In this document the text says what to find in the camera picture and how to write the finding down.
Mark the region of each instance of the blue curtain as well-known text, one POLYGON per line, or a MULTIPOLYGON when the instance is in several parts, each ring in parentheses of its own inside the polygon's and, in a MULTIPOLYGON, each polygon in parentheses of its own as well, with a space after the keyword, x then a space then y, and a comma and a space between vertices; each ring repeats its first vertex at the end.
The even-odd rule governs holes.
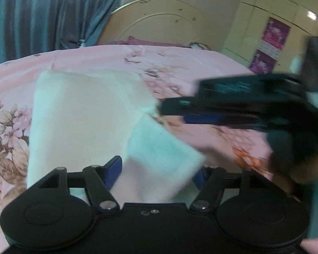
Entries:
POLYGON ((95 45, 119 1, 0 0, 0 63, 95 45))

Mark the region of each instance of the pink floral bedsheet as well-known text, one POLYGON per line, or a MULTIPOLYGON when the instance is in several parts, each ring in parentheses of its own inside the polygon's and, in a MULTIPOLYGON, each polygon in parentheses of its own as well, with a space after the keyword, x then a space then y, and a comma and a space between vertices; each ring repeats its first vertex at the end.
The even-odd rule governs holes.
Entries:
MULTIPOLYGON (((33 93, 39 74, 48 69, 77 73, 103 69, 137 72, 158 99, 192 95, 196 80, 252 74, 217 52, 155 46, 108 45, 61 50, 0 64, 0 213, 26 189, 33 93)), ((266 159, 270 149, 264 134, 213 125, 186 125, 178 116, 157 120, 204 152, 211 166, 222 166, 228 171, 254 168, 269 176, 266 159)), ((0 229, 0 252, 6 247, 0 229)))

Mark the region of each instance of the towel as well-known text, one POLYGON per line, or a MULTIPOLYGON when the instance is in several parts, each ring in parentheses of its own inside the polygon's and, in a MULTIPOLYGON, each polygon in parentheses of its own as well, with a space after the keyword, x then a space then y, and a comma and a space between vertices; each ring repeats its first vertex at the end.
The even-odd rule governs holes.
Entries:
MULTIPOLYGON (((123 171, 111 192, 120 205, 171 201, 204 156, 153 119, 156 107, 139 74, 42 73, 34 96, 27 186, 56 167, 76 172, 119 155, 123 171)), ((86 200, 83 190, 71 194, 86 200)))

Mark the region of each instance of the beige headboard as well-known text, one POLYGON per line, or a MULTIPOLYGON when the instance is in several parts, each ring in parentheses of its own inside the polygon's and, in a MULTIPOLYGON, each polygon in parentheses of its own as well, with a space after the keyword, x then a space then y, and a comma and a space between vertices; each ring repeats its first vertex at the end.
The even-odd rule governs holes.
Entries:
POLYGON ((201 42, 204 17, 181 0, 137 0, 115 10, 98 45, 129 36, 147 41, 183 44, 201 42))

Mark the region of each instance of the poster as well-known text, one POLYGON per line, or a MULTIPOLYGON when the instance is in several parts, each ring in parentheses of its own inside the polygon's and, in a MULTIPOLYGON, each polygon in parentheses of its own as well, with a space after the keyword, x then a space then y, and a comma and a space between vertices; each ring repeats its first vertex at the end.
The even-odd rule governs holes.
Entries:
POLYGON ((270 18, 249 69, 256 74, 272 72, 286 42, 290 26, 270 18))

